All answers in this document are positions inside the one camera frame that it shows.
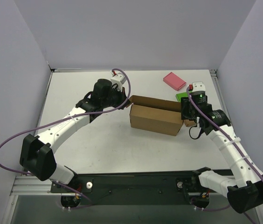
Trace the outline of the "large brown cardboard box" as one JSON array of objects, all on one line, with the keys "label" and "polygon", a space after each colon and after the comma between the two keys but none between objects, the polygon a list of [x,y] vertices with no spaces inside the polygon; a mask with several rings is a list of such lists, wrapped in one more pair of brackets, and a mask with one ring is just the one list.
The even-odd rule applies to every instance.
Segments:
[{"label": "large brown cardboard box", "polygon": [[183,126],[179,102],[137,95],[129,101],[132,128],[176,136]]}]

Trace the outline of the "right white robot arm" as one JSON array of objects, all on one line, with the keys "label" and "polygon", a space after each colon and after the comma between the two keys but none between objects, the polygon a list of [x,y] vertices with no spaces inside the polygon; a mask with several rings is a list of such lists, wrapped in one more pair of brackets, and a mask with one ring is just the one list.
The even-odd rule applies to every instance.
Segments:
[{"label": "right white robot arm", "polygon": [[215,143],[235,179],[204,168],[198,171],[198,181],[202,187],[226,197],[236,212],[244,213],[263,204],[263,172],[243,149],[225,112],[213,110],[207,99],[204,91],[189,92],[181,99],[182,117],[194,121],[200,133]]}]

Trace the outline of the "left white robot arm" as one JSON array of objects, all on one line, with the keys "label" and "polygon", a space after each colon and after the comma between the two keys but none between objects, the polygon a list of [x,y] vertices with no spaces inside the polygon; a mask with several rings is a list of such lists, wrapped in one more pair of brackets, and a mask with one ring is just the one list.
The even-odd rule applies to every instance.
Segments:
[{"label": "left white robot arm", "polygon": [[129,103],[123,87],[125,81],[122,74],[110,80],[99,79],[93,91],[88,92],[66,115],[65,121],[36,136],[27,135],[22,144],[20,164],[41,181],[58,181],[67,192],[76,190],[78,180],[74,171],[57,164],[54,154],[69,137],[96,119],[105,108],[124,109]]}]

